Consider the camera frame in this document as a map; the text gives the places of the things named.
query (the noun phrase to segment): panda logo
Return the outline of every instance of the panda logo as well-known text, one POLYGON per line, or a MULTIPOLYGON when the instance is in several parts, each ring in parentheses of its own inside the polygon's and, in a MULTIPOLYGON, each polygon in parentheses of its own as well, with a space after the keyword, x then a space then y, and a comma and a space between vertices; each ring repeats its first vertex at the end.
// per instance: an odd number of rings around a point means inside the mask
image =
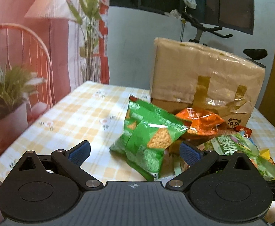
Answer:
POLYGON ((235 128, 236 126, 238 126, 239 124, 240 124, 240 122, 241 122, 241 120, 237 120, 237 119, 232 119, 232 118, 230 118, 229 119, 229 122, 228 122, 228 126, 230 127, 230 128, 235 128))

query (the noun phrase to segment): exercise bike seat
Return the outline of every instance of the exercise bike seat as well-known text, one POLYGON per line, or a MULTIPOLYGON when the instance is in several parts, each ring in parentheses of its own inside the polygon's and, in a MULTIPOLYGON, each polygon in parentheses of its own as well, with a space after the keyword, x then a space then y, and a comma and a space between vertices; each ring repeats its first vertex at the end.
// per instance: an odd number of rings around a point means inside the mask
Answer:
POLYGON ((252 60, 260 60, 268 55, 265 49, 245 49, 244 54, 249 56, 252 60))

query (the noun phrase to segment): checkered tablecloth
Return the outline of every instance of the checkered tablecloth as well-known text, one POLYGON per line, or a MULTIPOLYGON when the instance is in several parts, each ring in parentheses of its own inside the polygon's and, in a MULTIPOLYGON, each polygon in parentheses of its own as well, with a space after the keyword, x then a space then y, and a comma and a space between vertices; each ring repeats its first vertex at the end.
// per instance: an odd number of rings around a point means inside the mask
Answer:
MULTIPOLYGON (((27 150, 48 155, 56 149, 70 149, 82 140, 91 145, 90 157, 81 168, 104 184, 107 180, 144 181, 125 160, 109 152, 122 134, 129 95, 150 100, 149 91, 86 82, 31 125, 0 157, 0 181, 27 150)), ((275 162, 275 128, 254 109, 247 127, 258 148, 269 148, 275 162)), ((275 202, 267 219, 275 221, 275 202)))

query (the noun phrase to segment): gray wall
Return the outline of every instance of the gray wall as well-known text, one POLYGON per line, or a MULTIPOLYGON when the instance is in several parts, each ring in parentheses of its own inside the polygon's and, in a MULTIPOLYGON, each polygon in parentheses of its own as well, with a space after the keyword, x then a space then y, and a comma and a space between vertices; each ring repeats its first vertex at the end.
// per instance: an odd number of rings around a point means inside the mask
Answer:
MULTIPOLYGON (((108 63, 110 84, 149 89, 153 62, 153 40, 165 37, 179 40, 181 22, 175 18, 141 10, 110 7, 108 12, 108 63)), ((246 48, 264 48, 268 56, 260 60, 266 66, 265 80, 256 107, 258 108, 270 76, 275 53, 275 0, 255 0, 254 34, 224 28, 222 39, 208 32, 200 42, 246 57, 246 48)), ((196 28, 186 24, 183 41, 196 35, 196 28)))

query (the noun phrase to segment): chair backrest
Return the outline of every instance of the chair backrest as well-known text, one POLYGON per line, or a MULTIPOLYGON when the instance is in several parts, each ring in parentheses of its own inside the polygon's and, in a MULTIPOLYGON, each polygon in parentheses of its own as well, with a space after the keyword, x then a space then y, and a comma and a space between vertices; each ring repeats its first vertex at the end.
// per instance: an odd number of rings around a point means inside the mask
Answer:
POLYGON ((52 66, 45 44, 34 31, 23 25, 0 24, 0 67, 5 71, 14 66, 37 72, 37 77, 47 79, 36 87, 36 94, 29 97, 29 105, 43 102, 51 107, 52 66))

